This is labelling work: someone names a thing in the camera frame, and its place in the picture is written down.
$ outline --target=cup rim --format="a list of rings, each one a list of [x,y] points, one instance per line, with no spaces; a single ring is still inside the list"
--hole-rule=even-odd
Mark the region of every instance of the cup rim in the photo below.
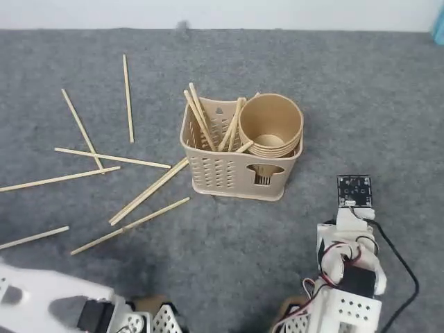
[[[253,146],[256,146],[257,148],[264,148],[264,149],[267,149],[267,150],[270,150],[270,146],[265,146],[265,145],[263,145],[263,144],[258,144],[258,143],[256,143],[256,141],[254,140],[254,139],[252,139],[252,138],[249,138],[246,134],[245,134],[245,132],[244,132],[244,129],[242,128],[242,125],[241,125],[241,118],[242,118],[242,112],[244,111],[244,109],[245,109],[245,107],[252,101],[252,100],[254,100],[254,99],[258,99],[258,98],[260,98],[260,97],[262,97],[262,96],[277,96],[277,97],[280,97],[280,98],[283,98],[283,99],[286,99],[287,101],[289,101],[291,104],[293,104],[293,106],[296,108],[296,110],[297,110],[297,113],[299,114],[299,117],[300,117],[300,126],[299,126],[299,129],[298,129],[298,132],[290,139],[290,140],[288,140],[288,141],[286,141],[285,143],[283,143],[283,145],[281,145],[281,146],[277,146],[277,147],[274,147],[274,148],[276,148],[276,149],[280,149],[280,148],[284,148],[285,146],[287,146],[287,145],[289,145],[289,144],[291,144],[292,142],[294,142],[294,141],[297,141],[297,138],[298,137],[300,137],[300,135],[301,135],[301,133],[302,133],[302,129],[304,128],[304,114],[302,113],[302,111],[300,111],[300,108],[298,107],[298,105],[295,103],[295,102],[293,102],[291,99],[289,99],[288,97],[285,97],[285,96],[283,96],[283,95],[281,95],[281,94],[276,94],[276,93],[265,93],[265,94],[259,94],[259,95],[257,95],[257,96],[254,96],[254,97],[252,97],[251,99],[249,99],[248,101],[247,101],[247,103],[245,103],[244,104],[244,106],[242,107],[242,109],[241,109],[241,112],[239,113],[239,134],[241,135],[241,139],[242,139],[242,136],[244,136],[245,138],[247,138],[248,139],[248,141],[250,141],[250,140],[252,140],[254,143],[253,143]]]

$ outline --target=perforated plate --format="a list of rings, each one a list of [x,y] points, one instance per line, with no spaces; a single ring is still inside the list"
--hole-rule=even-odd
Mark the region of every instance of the perforated plate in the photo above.
[[[153,321],[153,333],[182,333],[169,305],[162,305]]]
[[[329,292],[326,314],[338,321],[376,331],[381,313],[381,302],[342,290]]]
[[[144,329],[144,319],[141,315],[132,313],[126,314],[122,318],[119,333],[140,333]]]
[[[309,321],[308,314],[288,320],[285,323],[285,333],[308,332],[308,321]]]

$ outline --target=black cable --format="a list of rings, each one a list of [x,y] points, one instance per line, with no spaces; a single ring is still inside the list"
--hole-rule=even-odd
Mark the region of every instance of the black cable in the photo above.
[[[376,221],[369,220],[369,219],[363,219],[363,218],[357,216],[355,214],[355,210],[352,207],[350,208],[350,210],[358,219],[362,219],[365,222],[367,222],[368,224],[374,225],[378,229],[382,238],[384,238],[384,240],[387,242],[388,246],[390,246],[391,250],[393,251],[393,253],[397,257],[397,259],[401,262],[401,264],[404,266],[407,273],[410,275],[411,279],[413,280],[413,283],[415,284],[415,291],[413,292],[413,294],[404,303],[402,303],[402,305],[398,308],[398,310],[396,310],[395,313],[392,315],[392,317],[390,317],[387,324],[385,324],[385,326],[382,328],[381,333],[386,333],[389,330],[389,328],[392,326],[392,324],[396,320],[396,318],[401,314],[401,312],[403,312],[405,310],[405,308],[408,307],[415,300],[415,298],[418,296],[419,290],[420,290],[419,281],[418,281],[418,278],[416,277],[415,273],[411,270],[410,266],[406,263],[406,261],[401,256],[401,254],[398,252],[396,247],[393,245],[393,243],[391,242],[389,237],[385,234],[385,232],[382,229],[382,226]]]
[[[379,254],[379,245],[377,245],[377,243],[374,239],[370,238],[369,236],[362,235],[362,236],[356,237],[355,241],[358,241],[358,239],[360,239],[360,238],[365,238],[365,239],[368,239],[369,241],[371,241],[375,245],[375,255],[377,256]]]
[[[122,332],[123,330],[129,330],[130,329],[130,326],[129,325],[127,325],[127,326],[123,326],[120,330],[118,330],[116,333],[120,333],[120,332]]]

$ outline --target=stacked cups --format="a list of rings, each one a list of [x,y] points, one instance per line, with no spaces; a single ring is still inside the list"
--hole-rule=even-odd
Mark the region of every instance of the stacked cups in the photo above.
[[[299,144],[304,117],[298,106],[279,94],[259,94],[250,99],[239,115],[239,135],[256,156],[277,158],[293,153]]]

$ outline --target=utensil holder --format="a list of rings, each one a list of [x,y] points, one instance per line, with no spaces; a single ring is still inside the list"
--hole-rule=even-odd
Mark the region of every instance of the utensil holder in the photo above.
[[[212,140],[218,146],[234,116],[236,101],[199,99],[205,110]],[[302,137],[303,134],[296,149],[281,158],[211,151],[188,104],[180,131],[180,143],[189,160],[196,192],[268,201],[279,200],[284,194],[285,183],[296,159],[302,153]],[[239,132],[236,132],[233,150],[240,146]],[[264,170],[264,167],[277,173],[272,173],[271,176],[267,174],[269,177],[261,176],[258,171]]]

